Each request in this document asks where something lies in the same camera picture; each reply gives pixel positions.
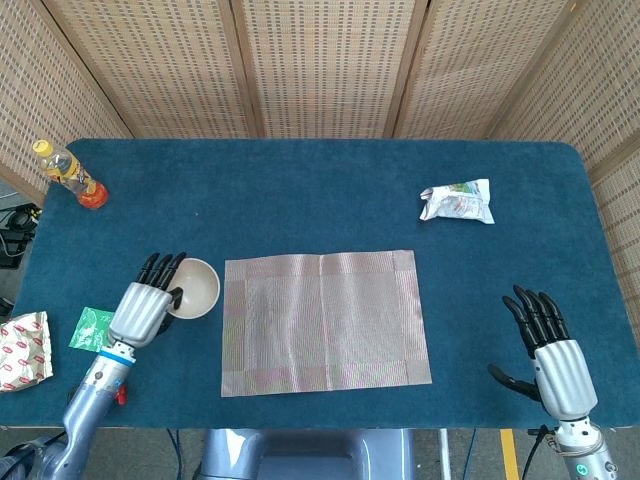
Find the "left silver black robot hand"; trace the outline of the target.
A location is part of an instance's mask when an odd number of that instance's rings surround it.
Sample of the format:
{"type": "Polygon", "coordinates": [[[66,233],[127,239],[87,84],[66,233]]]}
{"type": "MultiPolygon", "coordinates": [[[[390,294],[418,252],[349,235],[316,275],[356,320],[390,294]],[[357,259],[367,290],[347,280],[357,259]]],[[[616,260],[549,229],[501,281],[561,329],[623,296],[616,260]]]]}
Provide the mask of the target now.
{"type": "Polygon", "coordinates": [[[184,290],[169,288],[186,253],[158,252],[147,258],[135,280],[129,284],[121,298],[108,328],[108,345],[117,342],[134,349],[147,346],[160,332],[171,324],[166,320],[168,311],[179,309],[184,290]]]}

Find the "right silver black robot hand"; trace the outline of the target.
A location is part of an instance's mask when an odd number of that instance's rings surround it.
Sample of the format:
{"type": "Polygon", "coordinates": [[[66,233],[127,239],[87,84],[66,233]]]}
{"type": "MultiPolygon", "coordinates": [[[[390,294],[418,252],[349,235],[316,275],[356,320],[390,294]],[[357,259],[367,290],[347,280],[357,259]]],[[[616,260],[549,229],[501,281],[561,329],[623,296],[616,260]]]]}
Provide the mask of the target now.
{"type": "Polygon", "coordinates": [[[507,389],[542,404],[558,421],[587,417],[598,403],[595,387],[579,343],[564,316],[546,293],[519,285],[513,298],[502,301],[511,312],[534,370],[532,383],[516,380],[490,364],[489,374],[507,389]]]}

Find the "white ceramic bowl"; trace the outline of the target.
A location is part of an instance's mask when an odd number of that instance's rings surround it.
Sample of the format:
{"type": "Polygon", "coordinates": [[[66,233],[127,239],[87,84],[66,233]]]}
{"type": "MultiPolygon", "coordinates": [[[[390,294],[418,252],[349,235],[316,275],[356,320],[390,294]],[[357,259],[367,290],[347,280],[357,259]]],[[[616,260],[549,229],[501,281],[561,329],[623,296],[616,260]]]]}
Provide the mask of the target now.
{"type": "Polygon", "coordinates": [[[180,306],[171,306],[168,313],[179,319],[197,319],[208,314],[220,296],[220,280],[216,271],[205,261],[185,258],[179,265],[169,290],[182,289],[180,306]]]}

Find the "gray woven placemat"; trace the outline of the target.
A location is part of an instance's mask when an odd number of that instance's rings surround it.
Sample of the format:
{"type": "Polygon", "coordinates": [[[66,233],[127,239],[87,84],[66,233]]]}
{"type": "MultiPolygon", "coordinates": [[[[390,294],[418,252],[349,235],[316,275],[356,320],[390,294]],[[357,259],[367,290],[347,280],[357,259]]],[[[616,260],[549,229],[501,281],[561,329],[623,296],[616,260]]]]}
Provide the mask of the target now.
{"type": "Polygon", "coordinates": [[[226,261],[222,396],[431,381],[413,251],[226,261]]]}

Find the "green tea sachet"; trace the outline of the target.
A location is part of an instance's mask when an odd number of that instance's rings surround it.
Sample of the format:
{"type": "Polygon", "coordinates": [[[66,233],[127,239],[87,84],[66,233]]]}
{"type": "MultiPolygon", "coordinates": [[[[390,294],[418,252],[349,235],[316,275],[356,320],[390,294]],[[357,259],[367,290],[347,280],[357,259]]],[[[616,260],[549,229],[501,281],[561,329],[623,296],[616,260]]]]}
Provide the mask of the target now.
{"type": "Polygon", "coordinates": [[[99,352],[108,343],[108,329],[114,313],[84,307],[69,342],[69,347],[99,352]]]}

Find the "red-patterned cream snack bag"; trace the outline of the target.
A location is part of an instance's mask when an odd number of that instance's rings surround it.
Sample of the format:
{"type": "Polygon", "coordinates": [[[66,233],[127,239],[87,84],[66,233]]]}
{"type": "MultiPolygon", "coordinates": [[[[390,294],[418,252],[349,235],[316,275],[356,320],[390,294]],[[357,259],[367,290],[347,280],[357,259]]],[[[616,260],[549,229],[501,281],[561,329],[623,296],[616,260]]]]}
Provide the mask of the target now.
{"type": "Polygon", "coordinates": [[[17,392],[53,376],[51,335],[45,311],[0,325],[0,393],[17,392]]]}

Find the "metal table leg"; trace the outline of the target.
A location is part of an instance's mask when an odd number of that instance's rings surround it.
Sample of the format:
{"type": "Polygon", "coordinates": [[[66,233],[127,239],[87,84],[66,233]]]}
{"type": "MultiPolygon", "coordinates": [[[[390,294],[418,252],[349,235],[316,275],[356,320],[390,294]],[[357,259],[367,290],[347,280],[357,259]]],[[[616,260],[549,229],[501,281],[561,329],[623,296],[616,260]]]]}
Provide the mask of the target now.
{"type": "Polygon", "coordinates": [[[446,428],[438,430],[439,461],[441,480],[452,480],[448,431],[446,428]]]}

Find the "yellow-capped tea drink bottle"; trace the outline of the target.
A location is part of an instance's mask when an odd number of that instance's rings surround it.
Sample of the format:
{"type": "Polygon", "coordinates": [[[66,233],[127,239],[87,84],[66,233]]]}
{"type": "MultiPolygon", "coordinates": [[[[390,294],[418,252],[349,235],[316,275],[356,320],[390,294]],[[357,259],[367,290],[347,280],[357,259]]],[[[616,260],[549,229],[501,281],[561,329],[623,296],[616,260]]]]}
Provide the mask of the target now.
{"type": "Polygon", "coordinates": [[[108,190],[95,180],[81,162],[66,148],[45,139],[32,144],[45,175],[70,191],[85,208],[101,208],[108,200],[108,190]]]}

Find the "blue carpet table cover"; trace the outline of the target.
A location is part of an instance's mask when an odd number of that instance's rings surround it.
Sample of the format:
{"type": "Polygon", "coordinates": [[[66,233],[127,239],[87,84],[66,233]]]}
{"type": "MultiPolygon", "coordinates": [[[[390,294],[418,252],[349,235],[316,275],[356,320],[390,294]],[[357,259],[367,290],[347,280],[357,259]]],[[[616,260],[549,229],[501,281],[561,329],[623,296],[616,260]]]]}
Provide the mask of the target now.
{"type": "Polygon", "coordinates": [[[53,187],[14,311],[45,311],[53,376],[0,393],[0,426],[57,426],[93,355],[69,347],[86,306],[114,310],[153,253],[229,259],[408,249],[432,382],[225,398],[222,313],[142,348],[108,423],[170,428],[533,427],[539,404],[487,367],[533,369],[502,298],[549,294],[587,359],[602,426],[640,425],[640,356],[579,153],[555,142],[107,140],[71,146],[109,191],[97,210],[53,187]],[[486,178],[493,225],[419,219],[426,188],[486,178]]]}

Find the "white crumpled snack packet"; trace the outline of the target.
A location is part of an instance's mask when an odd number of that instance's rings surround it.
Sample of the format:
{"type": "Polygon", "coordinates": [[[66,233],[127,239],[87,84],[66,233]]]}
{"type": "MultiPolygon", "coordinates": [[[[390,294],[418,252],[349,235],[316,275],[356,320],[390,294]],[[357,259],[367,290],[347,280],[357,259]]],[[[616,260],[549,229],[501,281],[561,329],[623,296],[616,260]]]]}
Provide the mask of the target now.
{"type": "Polygon", "coordinates": [[[494,217],[489,204],[490,182],[486,178],[426,188],[420,194],[424,206],[419,216],[422,221],[434,218],[476,220],[493,225],[494,217]]]}

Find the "blue-gray robot torso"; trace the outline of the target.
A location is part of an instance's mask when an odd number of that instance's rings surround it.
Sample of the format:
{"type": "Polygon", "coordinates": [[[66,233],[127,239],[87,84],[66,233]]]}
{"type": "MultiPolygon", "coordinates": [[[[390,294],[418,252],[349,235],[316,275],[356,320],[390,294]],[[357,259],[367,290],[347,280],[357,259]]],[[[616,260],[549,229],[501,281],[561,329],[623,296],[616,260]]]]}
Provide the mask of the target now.
{"type": "Polygon", "coordinates": [[[408,429],[211,429],[192,480],[415,480],[408,429]]]}

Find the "woven bamboo folding screen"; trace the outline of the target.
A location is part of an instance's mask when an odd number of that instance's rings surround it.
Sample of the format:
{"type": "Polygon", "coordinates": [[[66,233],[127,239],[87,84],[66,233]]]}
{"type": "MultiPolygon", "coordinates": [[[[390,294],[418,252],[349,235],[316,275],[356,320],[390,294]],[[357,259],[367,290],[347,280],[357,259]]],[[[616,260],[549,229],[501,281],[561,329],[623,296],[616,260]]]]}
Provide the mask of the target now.
{"type": "Polygon", "coordinates": [[[640,331],[640,0],[0,0],[0,180],[44,136],[557,140],[640,331]]]}

